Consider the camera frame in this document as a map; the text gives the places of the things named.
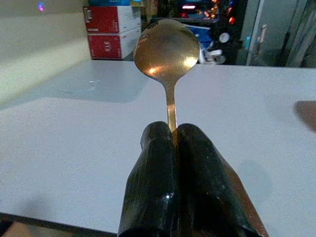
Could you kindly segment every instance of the red box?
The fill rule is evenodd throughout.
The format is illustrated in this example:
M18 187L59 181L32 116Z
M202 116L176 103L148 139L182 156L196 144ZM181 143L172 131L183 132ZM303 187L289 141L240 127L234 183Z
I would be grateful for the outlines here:
M83 13L88 34L118 34L141 26L139 7L87 6Z
M89 34L91 58L123 59L133 52L140 34L140 27L121 34Z

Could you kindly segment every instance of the spoon handle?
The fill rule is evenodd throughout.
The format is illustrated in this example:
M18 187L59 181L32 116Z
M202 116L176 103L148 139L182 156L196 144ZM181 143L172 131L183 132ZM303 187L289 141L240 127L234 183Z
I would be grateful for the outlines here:
M174 103L174 87L166 86L166 100L167 100L167 113L168 113L168 125L173 137L173 143L175 147L178 147L178 134L177 134L177 116L176 106Z

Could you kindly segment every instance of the white tabletop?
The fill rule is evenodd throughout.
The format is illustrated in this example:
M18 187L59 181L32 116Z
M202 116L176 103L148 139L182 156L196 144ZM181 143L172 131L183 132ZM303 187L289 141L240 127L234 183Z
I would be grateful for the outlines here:
M178 123L213 141L271 237L315 236L316 133L299 101L316 101L316 70L197 65L176 87ZM163 88L133 62L84 62L22 95L0 110L0 213L116 233L157 120Z

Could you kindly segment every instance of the light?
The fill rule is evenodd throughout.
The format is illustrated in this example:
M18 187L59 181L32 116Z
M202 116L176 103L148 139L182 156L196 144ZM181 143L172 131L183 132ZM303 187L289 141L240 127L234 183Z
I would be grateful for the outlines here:
M44 12L44 2L40 1L38 3L38 9L40 12Z
M157 69L156 69L156 68L150 68L150 69L149 69L149 74L154 74L154 73L155 73L155 71L157 71Z
M235 22L236 22L236 18L234 17L229 18L229 24L234 25Z
M147 70L147 73L150 76L155 76L160 71L160 69L161 69L161 67L153 67L153 68L150 68L149 70Z
M197 63L197 59L194 57L188 57L186 58L186 61L184 62L185 66L187 67L193 67Z
M182 9L195 9L196 6L194 5L184 5L182 6Z

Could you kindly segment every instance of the metal spoon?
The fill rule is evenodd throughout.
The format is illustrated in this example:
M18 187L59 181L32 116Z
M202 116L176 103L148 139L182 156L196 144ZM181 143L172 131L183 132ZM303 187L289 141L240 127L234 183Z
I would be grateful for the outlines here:
M182 23L170 19L157 21L145 29L134 51L137 68L165 89L168 125L175 146L178 138L174 88L197 63L198 56L199 44L195 35Z

